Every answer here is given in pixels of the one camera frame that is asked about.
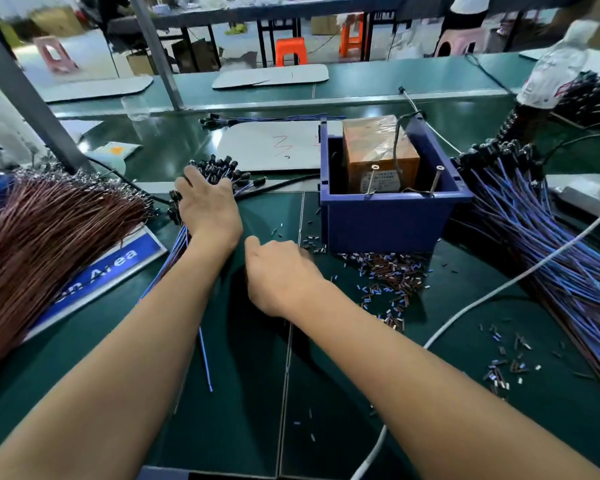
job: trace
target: bottle of dark liquid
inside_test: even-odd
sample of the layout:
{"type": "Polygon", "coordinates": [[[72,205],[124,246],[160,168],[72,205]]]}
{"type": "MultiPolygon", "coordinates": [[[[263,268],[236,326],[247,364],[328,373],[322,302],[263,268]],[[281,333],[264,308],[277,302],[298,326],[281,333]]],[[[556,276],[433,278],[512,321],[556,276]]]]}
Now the bottle of dark liquid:
{"type": "Polygon", "coordinates": [[[576,20],[560,42],[540,57],[516,97],[516,106],[498,131],[498,141],[531,143],[536,130],[560,102],[587,62],[587,42],[599,23],[576,20]]]}

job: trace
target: person's right hand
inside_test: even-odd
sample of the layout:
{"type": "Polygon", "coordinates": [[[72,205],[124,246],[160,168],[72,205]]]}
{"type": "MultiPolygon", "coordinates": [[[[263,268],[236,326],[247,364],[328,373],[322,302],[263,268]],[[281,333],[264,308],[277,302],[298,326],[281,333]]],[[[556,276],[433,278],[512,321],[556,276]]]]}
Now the person's right hand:
{"type": "Polygon", "coordinates": [[[252,235],[244,242],[244,253],[249,298],[269,316],[288,318],[288,311],[325,281],[306,250],[293,241],[261,246],[252,235]]]}

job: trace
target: screw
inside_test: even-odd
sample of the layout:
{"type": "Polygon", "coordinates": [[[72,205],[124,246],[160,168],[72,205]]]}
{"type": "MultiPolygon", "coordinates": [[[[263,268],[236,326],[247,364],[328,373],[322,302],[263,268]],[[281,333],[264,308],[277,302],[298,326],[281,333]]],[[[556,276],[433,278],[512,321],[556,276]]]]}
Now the screw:
{"type": "Polygon", "coordinates": [[[371,165],[371,170],[371,178],[369,179],[369,186],[367,187],[367,195],[369,196],[376,193],[375,191],[371,192],[371,185],[373,185],[374,177],[376,176],[376,171],[380,170],[380,167],[378,165],[371,165]]]}
{"type": "Polygon", "coordinates": [[[429,191],[429,193],[433,193],[436,190],[436,187],[438,186],[438,181],[440,180],[440,175],[442,175],[442,172],[444,172],[445,168],[442,165],[438,165],[436,167],[436,176],[433,177],[433,184],[431,185],[431,190],[429,191]]]}

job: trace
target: purple plastic bin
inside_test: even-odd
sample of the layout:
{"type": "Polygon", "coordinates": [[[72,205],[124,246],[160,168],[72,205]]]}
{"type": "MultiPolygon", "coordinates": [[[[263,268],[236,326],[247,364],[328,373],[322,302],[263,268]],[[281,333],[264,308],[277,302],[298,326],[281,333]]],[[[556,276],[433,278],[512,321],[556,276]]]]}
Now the purple plastic bin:
{"type": "Polygon", "coordinates": [[[332,194],[329,155],[341,137],[329,137],[320,124],[320,208],[322,241],[332,253],[425,253],[436,246],[456,203],[473,197],[462,177],[442,151],[424,120],[411,119],[407,135],[420,154],[418,179],[433,181],[435,168],[445,167],[433,196],[419,193],[332,194]]]}

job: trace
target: pink plastic stool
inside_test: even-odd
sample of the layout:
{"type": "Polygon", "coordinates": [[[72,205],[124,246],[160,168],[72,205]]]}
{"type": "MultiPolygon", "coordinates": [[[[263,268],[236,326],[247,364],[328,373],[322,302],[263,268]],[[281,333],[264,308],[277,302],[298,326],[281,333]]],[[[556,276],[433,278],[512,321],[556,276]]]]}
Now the pink plastic stool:
{"type": "Polygon", "coordinates": [[[40,56],[42,56],[42,60],[44,60],[51,72],[55,74],[69,74],[79,70],[78,64],[73,62],[72,58],[69,57],[69,54],[66,53],[66,50],[60,43],[60,40],[58,40],[58,37],[38,37],[33,40],[33,43],[38,49],[40,56]],[[51,55],[49,48],[53,48],[58,55],[60,55],[60,58],[56,59],[51,55]]]}
{"type": "Polygon", "coordinates": [[[484,52],[487,45],[487,30],[483,28],[467,30],[447,30],[442,35],[438,47],[436,48],[436,57],[440,57],[440,49],[448,44],[448,55],[464,55],[468,52],[480,54],[484,52]]]}

